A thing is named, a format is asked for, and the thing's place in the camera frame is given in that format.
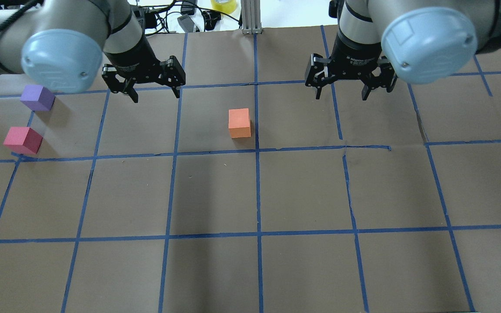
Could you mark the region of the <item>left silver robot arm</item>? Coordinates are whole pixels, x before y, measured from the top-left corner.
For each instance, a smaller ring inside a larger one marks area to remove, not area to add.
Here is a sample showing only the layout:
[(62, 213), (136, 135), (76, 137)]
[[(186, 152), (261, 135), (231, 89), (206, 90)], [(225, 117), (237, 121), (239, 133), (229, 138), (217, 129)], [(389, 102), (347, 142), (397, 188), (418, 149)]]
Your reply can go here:
[(0, 75), (26, 74), (50, 91), (81, 93), (102, 76), (109, 91), (138, 101), (136, 84), (157, 83), (176, 98), (186, 73), (159, 60), (127, 0), (27, 1), (0, 10)]

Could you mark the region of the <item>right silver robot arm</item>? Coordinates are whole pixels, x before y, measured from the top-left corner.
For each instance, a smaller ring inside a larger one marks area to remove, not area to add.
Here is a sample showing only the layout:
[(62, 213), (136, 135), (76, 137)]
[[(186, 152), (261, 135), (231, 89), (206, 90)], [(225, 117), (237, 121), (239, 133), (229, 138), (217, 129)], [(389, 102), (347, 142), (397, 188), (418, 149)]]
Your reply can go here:
[(501, 49), (501, 0), (332, 0), (338, 32), (328, 57), (310, 56), (304, 83), (316, 91), (359, 80), (361, 97), (397, 80), (428, 84), (475, 55)]

